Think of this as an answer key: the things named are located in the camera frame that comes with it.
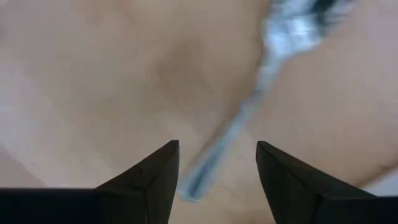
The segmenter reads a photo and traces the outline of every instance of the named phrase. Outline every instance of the metal spoon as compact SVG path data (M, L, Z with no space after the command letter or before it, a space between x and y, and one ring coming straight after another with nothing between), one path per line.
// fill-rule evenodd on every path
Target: metal spoon
M224 133L200 158L197 166L178 188L188 201L201 199L210 188L229 143L257 108L264 92L273 84L284 61L314 49L354 7L350 0L275 0L271 13L262 22L267 57L258 70L256 86L244 100Z

